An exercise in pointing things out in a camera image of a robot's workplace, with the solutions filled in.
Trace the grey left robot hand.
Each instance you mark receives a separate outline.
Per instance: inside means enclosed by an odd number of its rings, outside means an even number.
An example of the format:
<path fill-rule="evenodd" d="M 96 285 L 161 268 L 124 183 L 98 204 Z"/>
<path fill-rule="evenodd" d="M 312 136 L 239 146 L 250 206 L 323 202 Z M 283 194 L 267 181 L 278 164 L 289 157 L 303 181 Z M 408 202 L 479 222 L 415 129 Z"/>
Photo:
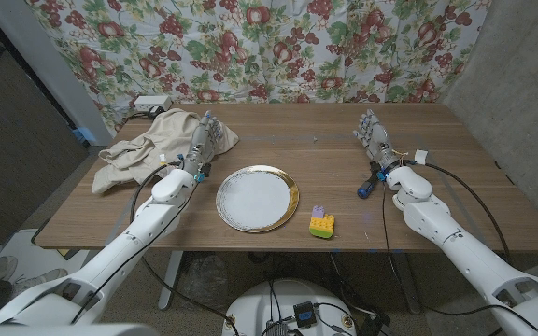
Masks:
<path fill-rule="evenodd" d="M 184 159 L 182 169 L 192 176 L 199 175 L 203 167 L 214 157 L 220 138 L 219 121 L 206 111 L 193 132 L 190 150 Z"/>

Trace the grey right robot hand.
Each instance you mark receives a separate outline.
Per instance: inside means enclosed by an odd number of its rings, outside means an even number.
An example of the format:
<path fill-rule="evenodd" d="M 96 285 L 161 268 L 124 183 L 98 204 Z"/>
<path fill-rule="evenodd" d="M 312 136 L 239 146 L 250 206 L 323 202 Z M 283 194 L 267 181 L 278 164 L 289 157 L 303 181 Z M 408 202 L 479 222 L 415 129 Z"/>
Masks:
<path fill-rule="evenodd" d="M 385 127 L 372 109 L 361 115 L 353 135 L 361 142 L 367 157 L 375 161 L 385 174 L 401 166 Z"/>

